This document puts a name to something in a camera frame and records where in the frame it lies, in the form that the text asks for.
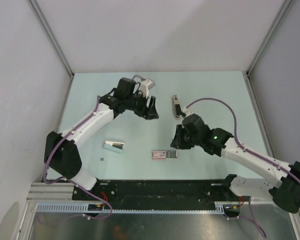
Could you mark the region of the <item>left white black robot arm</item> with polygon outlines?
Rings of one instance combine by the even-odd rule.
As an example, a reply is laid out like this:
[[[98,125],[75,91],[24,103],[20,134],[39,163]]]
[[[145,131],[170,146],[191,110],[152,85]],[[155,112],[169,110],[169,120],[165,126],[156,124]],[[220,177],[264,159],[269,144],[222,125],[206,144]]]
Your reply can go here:
[[[117,87],[109,93],[98,96],[95,107],[82,120],[63,132],[51,131],[46,137],[45,169],[52,169],[62,179],[83,188],[83,194],[90,200],[100,196],[101,188],[94,177],[83,166],[79,149],[101,127],[125,111],[132,111],[145,120],[159,118],[156,98],[149,94],[155,86],[152,79],[123,77]]]

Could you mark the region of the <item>beige black stapler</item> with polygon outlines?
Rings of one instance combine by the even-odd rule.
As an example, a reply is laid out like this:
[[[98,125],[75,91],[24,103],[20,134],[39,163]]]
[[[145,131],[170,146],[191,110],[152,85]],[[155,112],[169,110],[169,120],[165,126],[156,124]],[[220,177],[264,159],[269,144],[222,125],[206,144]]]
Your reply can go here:
[[[172,96],[172,110],[174,118],[180,120],[183,116],[183,112],[177,95]]]

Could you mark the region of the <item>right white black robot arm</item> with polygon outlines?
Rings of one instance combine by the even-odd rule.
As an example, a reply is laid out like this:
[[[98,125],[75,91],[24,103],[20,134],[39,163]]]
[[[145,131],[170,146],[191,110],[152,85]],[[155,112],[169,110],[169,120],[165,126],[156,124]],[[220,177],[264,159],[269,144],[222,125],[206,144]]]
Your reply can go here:
[[[222,182],[221,196],[232,201],[237,196],[272,200],[282,210],[296,214],[300,209],[300,162],[293,164],[254,152],[222,128],[209,128],[194,113],[176,126],[170,147],[190,150],[201,147],[209,155],[234,161],[261,178],[229,174]]]

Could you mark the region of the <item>red white staple box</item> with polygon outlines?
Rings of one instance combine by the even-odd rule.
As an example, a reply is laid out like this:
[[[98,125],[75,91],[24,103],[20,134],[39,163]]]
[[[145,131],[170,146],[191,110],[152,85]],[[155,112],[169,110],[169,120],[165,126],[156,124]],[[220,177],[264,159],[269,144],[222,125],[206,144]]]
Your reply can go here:
[[[153,160],[177,159],[178,153],[176,150],[155,150],[152,151]]]

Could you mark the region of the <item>light blue white stapler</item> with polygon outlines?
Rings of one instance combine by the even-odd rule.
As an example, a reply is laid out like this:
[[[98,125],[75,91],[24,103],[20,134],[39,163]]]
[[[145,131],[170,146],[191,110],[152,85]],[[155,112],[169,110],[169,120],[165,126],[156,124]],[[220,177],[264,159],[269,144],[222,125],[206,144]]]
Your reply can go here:
[[[125,145],[124,142],[106,140],[103,144],[103,148],[114,153],[122,154]]]

